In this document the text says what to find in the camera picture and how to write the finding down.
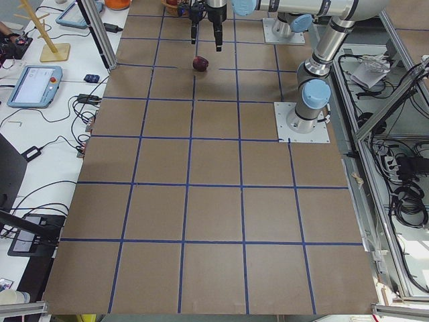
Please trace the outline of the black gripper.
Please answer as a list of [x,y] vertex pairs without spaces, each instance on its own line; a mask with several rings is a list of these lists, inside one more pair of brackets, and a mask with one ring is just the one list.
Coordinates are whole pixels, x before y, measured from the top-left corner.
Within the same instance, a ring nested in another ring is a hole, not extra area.
[[195,45],[198,35],[198,23],[207,15],[213,25],[216,51],[221,52],[223,47],[223,26],[227,18],[227,3],[192,3],[189,7],[191,20],[191,44]]

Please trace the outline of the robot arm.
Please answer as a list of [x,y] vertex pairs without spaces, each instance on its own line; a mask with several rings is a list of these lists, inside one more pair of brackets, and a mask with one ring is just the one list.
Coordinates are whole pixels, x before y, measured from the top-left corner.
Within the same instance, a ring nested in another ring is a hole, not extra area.
[[222,50],[223,22],[229,5],[240,16],[251,15],[254,11],[277,13],[278,20],[289,25],[295,33],[300,28],[301,19],[312,21],[314,17],[329,17],[312,56],[303,61],[300,68],[300,72],[311,81],[328,76],[334,57],[356,23],[375,17],[388,4],[388,1],[179,1],[177,14],[188,14],[192,44],[196,43],[200,21],[207,17],[212,24],[217,52]]

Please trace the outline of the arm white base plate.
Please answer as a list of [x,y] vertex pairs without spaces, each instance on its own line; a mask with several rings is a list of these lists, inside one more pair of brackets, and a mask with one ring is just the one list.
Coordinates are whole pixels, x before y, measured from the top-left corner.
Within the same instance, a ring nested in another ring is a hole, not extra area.
[[295,102],[275,102],[278,141],[283,143],[329,144],[327,123],[322,110],[317,119],[303,120],[296,115]]
[[266,44],[303,46],[303,32],[293,32],[291,27],[277,18],[263,18],[263,33]]

